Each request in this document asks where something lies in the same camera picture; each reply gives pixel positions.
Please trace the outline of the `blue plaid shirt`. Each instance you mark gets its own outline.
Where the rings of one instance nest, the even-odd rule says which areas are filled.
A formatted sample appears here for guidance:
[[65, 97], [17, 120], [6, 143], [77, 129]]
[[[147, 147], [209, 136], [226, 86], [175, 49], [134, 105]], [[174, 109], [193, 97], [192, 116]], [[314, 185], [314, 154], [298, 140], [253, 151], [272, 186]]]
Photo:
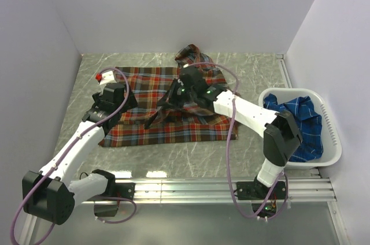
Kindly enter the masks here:
[[323, 155], [322, 116], [315, 111], [310, 96], [300, 96], [278, 104], [277, 97], [268, 94], [264, 98], [264, 108], [277, 112], [286, 110], [293, 114], [302, 135], [302, 143], [290, 157], [290, 162], [308, 162], [321, 158]]

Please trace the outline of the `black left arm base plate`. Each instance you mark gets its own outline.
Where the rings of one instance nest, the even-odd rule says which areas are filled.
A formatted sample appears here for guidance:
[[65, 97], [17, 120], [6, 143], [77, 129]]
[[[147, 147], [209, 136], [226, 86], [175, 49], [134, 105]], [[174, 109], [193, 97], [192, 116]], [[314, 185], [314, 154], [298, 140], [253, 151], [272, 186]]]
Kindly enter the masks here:
[[133, 200], [135, 194], [135, 183], [116, 183], [113, 195], [116, 197]]

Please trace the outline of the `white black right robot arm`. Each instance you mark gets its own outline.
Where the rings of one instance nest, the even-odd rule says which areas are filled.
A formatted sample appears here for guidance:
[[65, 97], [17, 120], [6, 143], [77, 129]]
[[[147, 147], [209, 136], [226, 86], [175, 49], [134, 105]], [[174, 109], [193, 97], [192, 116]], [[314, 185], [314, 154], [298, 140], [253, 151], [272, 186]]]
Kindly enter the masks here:
[[164, 119], [165, 112], [188, 112], [209, 123], [211, 118], [227, 117], [262, 137], [265, 160], [257, 174], [255, 192], [269, 198], [275, 192], [275, 180], [302, 143], [302, 135], [293, 115], [283, 110], [265, 109], [241, 98], [221, 83], [207, 83], [199, 67], [186, 64], [157, 102], [157, 110], [145, 123]]

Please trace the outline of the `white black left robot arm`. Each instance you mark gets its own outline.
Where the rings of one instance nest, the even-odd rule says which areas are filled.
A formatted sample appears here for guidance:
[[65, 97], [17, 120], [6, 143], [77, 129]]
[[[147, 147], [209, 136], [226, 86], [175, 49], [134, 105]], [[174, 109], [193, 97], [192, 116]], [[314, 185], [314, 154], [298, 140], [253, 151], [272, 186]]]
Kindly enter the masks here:
[[82, 202], [95, 196], [103, 200], [116, 196], [116, 179], [110, 172], [97, 169], [81, 180], [72, 178], [89, 153], [118, 124], [121, 115], [138, 103], [130, 86], [122, 83], [108, 83], [92, 98], [92, 107], [60, 152], [40, 171], [29, 171], [23, 177], [22, 208], [26, 213], [61, 225]]

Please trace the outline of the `white plastic laundry basket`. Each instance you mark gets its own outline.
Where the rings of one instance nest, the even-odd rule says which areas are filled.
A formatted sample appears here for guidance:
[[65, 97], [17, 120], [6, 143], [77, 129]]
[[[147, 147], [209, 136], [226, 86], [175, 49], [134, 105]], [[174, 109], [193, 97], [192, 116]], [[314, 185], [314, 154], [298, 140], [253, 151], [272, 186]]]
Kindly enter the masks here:
[[325, 100], [316, 92], [304, 88], [267, 88], [258, 99], [258, 104], [263, 106], [264, 98], [273, 94], [278, 103], [285, 103], [297, 97], [309, 96], [314, 105], [316, 113], [322, 117], [321, 142], [323, 145], [323, 154], [319, 159], [313, 159], [307, 162], [288, 162], [287, 169], [311, 169], [326, 167], [335, 164], [342, 155], [342, 145], [336, 130], [332, 113]]

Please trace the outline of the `red plaid long sleeve shirt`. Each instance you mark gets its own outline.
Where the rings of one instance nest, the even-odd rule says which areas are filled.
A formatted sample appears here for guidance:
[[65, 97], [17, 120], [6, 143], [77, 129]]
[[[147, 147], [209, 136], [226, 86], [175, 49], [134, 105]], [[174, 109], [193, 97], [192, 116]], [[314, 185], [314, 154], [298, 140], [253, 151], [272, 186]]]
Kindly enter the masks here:
[[199, 62], [208, 84], [228, 86], [222, 71], [211, 66], [212, 59], [194, 44], [180, 50], [175, 61], [177, 67], [121, 68], [124, 76], [117, 78], [129, 82], [138, 106], [122, 114], [119, 123], [100, 141], [101, 147], [222, 141], [229, 131], [231, 138], [237, 139], [238, 124], [231, 125], [230, 118], [202, 109], [194, 102], [186, 102], [180, 110], [157, 111], [157, 102], [185, 64]]

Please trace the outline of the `aluminium mounting rail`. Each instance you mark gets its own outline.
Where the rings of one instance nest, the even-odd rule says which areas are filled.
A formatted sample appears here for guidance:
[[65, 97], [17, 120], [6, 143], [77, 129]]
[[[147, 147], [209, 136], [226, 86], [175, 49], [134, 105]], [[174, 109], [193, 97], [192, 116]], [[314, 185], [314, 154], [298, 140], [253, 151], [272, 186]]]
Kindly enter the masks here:
[[[226, 179], [144, 179], [118, 180], [117, 185], [127, 189], [129, 183], [137, 204], [232, 203], [231, 190]], [[274, 188], [272, 198], [282, 202], [335, 202], [336, 196], [329, 179], [281, 179]]]

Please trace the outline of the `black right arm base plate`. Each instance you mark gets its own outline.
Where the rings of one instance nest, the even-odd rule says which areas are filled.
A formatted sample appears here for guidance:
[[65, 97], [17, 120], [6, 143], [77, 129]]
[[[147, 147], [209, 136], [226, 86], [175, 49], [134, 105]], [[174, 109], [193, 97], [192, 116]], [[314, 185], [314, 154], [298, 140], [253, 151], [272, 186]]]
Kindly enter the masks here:
[[[264, 200], [271, 188], [259, 183], [258, 181], [237, 181], [236, 182], [236, 197], [239, 200]], [[273, 188], [269, 199], [284, 199], [287, 194], [287, 186], [285, 182], [278, 181]]]

